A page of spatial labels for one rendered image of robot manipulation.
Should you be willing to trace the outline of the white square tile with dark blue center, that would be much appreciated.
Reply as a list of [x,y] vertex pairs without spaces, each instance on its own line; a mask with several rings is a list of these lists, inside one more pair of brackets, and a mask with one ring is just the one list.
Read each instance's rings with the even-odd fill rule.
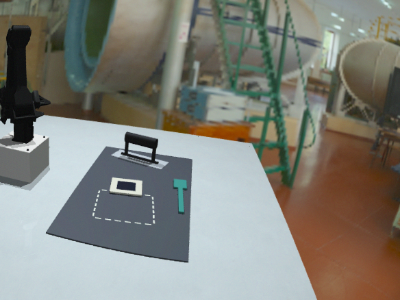
[[110,185],[110,193],[142,196],[142,181],[113,177]]

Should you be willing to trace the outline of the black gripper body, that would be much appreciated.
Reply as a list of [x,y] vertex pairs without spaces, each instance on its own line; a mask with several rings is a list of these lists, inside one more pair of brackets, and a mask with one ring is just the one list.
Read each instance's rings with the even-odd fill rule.
[[34,107],[35,107],[35,109],[38,108],[38,106],[40,105],[40,97],[39,97],[39,94],[38,94],[38,91],[37,91],[37,90],[33,90],[33,92],[32,92],[32,99],[33,99],[33,101],[34,101]]

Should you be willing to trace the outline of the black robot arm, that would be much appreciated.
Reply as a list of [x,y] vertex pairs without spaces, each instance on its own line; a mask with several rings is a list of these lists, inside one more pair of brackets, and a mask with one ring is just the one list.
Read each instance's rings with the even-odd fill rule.
[[36,110],[32,94],[27,88],[26,74],[26,46],[31,34],[32,29],[28,25],[13,25],[6,36],[7,80],[0,89],[0,121],[5,124],[10,119],[10,123],[14,124],[14,142],[28,143],[34,138]]

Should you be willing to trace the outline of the teal t-shaped tool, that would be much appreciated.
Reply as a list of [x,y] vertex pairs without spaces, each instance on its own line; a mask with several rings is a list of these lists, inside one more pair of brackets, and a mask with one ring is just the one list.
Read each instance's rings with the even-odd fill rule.
[[186,180],[173,179],[173,185],[178,191],[179,213],[184,214],[183,190],[187,190]]

